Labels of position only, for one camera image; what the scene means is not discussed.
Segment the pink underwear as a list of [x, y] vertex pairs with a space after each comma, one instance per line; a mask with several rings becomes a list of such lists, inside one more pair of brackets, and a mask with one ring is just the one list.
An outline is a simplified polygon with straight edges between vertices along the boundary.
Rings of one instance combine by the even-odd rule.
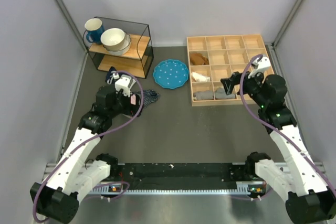
[[130, 97], [130, 103], [133, 104], [133, 105], [136, 105], [136, 103], [137, 103], [137, 96], [135, 94], [133, 94]]

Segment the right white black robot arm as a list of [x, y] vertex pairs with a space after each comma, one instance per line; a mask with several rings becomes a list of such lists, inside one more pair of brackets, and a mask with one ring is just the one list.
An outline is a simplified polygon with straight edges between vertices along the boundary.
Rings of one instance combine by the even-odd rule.
[[256, 180], [262, 178], [281, 197], [293, 223], [315, 223], [335, 217], [335, 189], [313, 163], [303, 144], [297, 122], [285, 105], [287, 94], [283, 77], [257, 73], [234, 72], [222, 78], [221, 84], [231, 94], [239, 82], [242, 94], [249, 95], [259, 106], [254, 116], [263, 124], [280, 150], [287, 174], [280, 170], [265, 153], [251, 153], [246, 160], [245, 174]]

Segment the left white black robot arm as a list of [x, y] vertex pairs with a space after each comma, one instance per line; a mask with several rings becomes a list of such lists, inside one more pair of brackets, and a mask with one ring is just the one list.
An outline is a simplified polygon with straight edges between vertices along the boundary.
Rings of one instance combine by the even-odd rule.
[[110, 156], [93, 162], [85, 172], [80, 170], [102, 138], [130, 124], [142, 111], [144, 93], [115, 84], [103, 86], [96, 93], [91, 109], [80, 119], [74, 137], [63, 156], [43, 180], [30, 189], [35, 223], [49, 219], [70, 223], [79, 205], [104, 179], [114, 180], [119, 168]]

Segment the striped blue underwear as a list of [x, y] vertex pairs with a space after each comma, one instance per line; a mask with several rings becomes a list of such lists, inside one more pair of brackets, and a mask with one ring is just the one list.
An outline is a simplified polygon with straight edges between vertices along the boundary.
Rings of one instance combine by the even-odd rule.
[[139, 97], [139, 105], [141, 105], [141, 99], [143, 98], [143, 108], [147, 108], [151, 103], [156, 102], [160, 98], [160, 94], [152, 89], [143, 90], [143, 93], [136, 91], [134, 94]]

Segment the grey rolled cloth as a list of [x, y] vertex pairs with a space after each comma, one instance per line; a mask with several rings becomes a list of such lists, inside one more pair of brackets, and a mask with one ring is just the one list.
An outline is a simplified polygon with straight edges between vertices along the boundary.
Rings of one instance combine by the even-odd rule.
[[211, 90], [196, 91], [193, 93], [194, 101], [214, 100], [214, 93]]
[[227, 100], [227, 99], [235, 99], [236, 95], [234, 93], [226, 94], [224, 88], [218, 88], [214, 92], [216, 100]]

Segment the wooden compartment tray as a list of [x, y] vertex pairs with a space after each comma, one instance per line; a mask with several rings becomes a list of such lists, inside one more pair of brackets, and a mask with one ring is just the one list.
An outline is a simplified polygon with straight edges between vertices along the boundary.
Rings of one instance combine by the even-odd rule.
[[[209, 60], [208, 65], [194, 66], [190, 62], [190, 53], [198, 52]], [[234, 72], [242, 72], [250, 59], [258, 54], [268, 55], [264, 40], [260, 34], [248, 35], [217, 35], [187, 37], [187, 58], [190, 72], [191, 104], [192, 106], [213, 105], [241, 105], [236, 85], [235, 99], [194, 101], [193, 93], [196, 91], [222, 88], [220, 80], [229, 78]], [[195, 82], [191, 72], [197, 72], [211, 78], [210, 82]]]

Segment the white rolled cloth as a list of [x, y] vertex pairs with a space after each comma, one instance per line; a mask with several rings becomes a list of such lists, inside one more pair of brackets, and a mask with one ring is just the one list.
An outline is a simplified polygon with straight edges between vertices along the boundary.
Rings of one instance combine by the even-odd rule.
[[197, 72], [191, 72], [191, 77], [195, 82], [210, 82], [211, 78]]

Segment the navy white sock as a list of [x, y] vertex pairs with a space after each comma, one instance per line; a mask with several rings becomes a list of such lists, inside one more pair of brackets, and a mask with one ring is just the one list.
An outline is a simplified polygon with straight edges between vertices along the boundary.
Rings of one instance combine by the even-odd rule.
[[115, 67], [110, 67], [106, 78], [105, 78], [105, 82], [108, 85], [114, 84], [118, 79], [120, 78], [119, 74], [117, 73], [117, 70]]

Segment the brown rolled cloth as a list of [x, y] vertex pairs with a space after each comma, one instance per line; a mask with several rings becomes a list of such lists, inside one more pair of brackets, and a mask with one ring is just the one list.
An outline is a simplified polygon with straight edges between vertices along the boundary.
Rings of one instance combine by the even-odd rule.
[[206, 57], [204, 57], [201, 53], [198, 53], [198, 52], [190, 53], [190, 62], [194, 66], [203, 66], [203, 65], [209, 64], [209, 60]]

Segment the blue dotted plate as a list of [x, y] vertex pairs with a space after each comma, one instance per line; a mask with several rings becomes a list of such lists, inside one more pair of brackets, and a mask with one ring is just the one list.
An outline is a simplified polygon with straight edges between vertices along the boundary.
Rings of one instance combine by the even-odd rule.
[[153, 71], [155, 83], [165, 89], [182, 87], [189, 79], [189, 70], [186, 64], [176, 59], [161, 61]]

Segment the white bowl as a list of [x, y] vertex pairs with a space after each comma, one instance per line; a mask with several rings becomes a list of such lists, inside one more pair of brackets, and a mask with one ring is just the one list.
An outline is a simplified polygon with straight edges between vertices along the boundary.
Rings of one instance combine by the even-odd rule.
[[125, 32], [120, 28], [110, 28], [101, 35], [101, 43], [108, 51], [119, 51], [125, 41]]

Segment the blue enamel mug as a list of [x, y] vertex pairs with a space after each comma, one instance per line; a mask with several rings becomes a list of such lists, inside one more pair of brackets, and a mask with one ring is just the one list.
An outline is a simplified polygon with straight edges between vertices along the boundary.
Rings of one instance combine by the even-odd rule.
[[86, 21], [85, 30], [87, 31], [86, 40], [89, 43], [96, 43], [101, 45], [101, 35], [104, 33], [104, 26], [102, 20], [99, 18], [92, 18]]

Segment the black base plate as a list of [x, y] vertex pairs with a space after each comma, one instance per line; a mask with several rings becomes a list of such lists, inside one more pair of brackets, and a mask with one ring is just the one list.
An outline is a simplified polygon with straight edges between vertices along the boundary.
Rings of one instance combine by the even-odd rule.
[[128, 182], [131, 190], [235, 189], [237, 182], [263, 183], [240, 163], [126, 163], [114, 165], [103, 181], [120, 180]]

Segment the aluminium frame rail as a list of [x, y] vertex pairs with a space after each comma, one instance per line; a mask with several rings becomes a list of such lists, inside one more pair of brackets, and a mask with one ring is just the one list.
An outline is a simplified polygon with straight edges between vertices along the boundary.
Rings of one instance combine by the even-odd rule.
[[[274, 163], [276, 167], [286, 173], [295, 176], [316, 175], [314, 169], [305, 160], [299, 160], [298, 164], [294, 162], [289, 163]], [[123, 178], [131, 176], [132, 178], [157, 178], [157, 177], [173, 177], [173, 178], [191, 178], [199, 177], [219, 177], [225, 182], [228, 181], [249, 181], [257, 180], [252, 177], [254, 170], [252, 168], [245, 168], [244, 163], [126, 163], [117, 164], [112, 168], [111, 176], [117, 177], [120, 172]]]

